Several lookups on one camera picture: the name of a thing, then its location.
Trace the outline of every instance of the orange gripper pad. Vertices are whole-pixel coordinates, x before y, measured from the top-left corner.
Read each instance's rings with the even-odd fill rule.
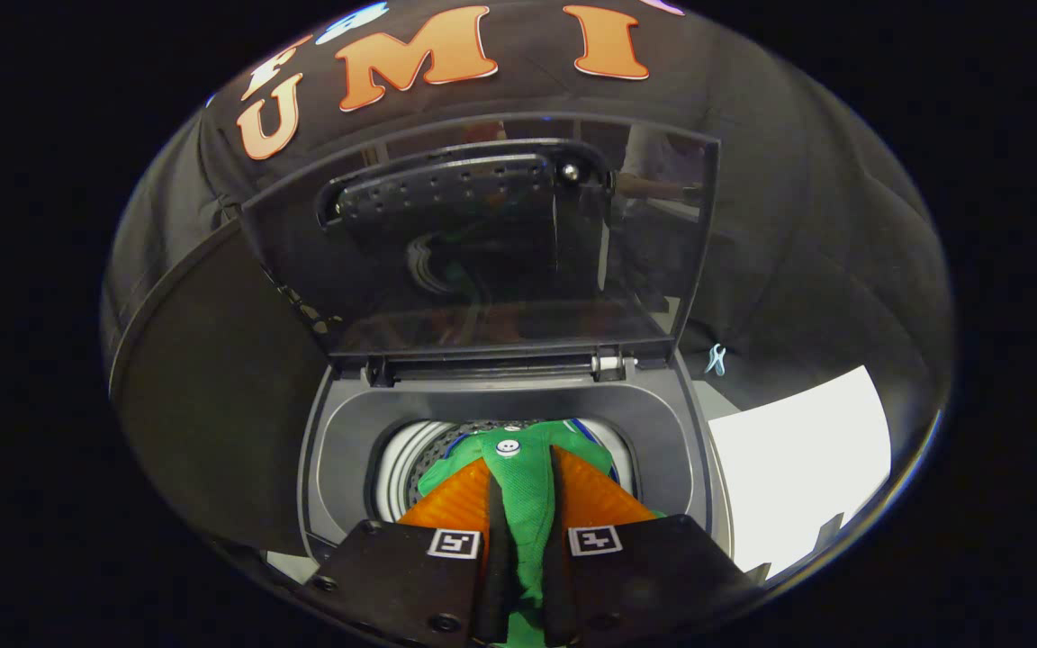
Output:
[[[489,483],[486,462],[473,460],[421,498],[419,504],[399,517],[399,525],[481,532],[482,540],[486,541]]]
[[[587,460],[557,446],[552,450],[559,459],[559,472],[563,476],[563,492],[559,500],[563,504],[563,511],[559,512],[563,529],[654,519],[650,509]]]

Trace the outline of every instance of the washing machine drum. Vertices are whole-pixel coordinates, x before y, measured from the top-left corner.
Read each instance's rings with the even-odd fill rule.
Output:
[[[374,477],[374,506],[379,518],[397,522],[408,509],[419,504],[421,492],[419,480],[435,467],[439,459],[445,459],[460,440],[482,430],[494,430],[502,426],[526,427],[539,420],[524,421],[416,421],[396,430],[383,448],[379,457],[377,474]],[[611,453],[613,467],[611,479],[624,491],[635,495],[634,460],[630,451],[616,431],[605,423],[593,419],[577,420],[579,429],[588,439],[599,444]]]

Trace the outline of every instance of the black background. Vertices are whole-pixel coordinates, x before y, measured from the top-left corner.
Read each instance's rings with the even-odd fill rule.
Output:
[[[706,9],[846,100],[908,169],[947,245],[962,366],[935,453],[888,519],[718,645],[1037,645],[1037,3],[1024,4]],[[0,7],[0,645],[358,644],[169,512],[108,410],[97,333],[108,245],[161,144],[227,79],[349,8]]]

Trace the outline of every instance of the green garment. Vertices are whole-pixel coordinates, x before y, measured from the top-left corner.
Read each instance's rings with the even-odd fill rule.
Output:
[[[511,455],[504,440],[518,442]],[[453,475],[482,457],[486,469],[502,488],[502,505],[507,526],[515,541],[515,574],[522,588],[517,611],[510,615],[509,648],[542,648],[539,609],[542,608],[542,553],[555,524],[555,473],[551,468],[551,447],[557,446],[587,460],[602,474],[611,471],[611,453],[588,440],[568,421],[535,423],[522,430],[496,427],[468,435],[437,460],[419,480],[424,497]]]

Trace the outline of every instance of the gray plastic panel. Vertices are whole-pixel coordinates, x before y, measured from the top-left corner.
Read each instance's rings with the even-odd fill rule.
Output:
[[[620,433],[638,468],[639,500],[686,513],[732,554],[726,489],[706,421],[680,361],[626,368],[624,381],[590,376],[499,381],[403,381],[370,387],[328,373],[306,429],[299,507],[304,536],[338,544],[373,516],[370,479],[388,439],[433,419],[597,419]]]

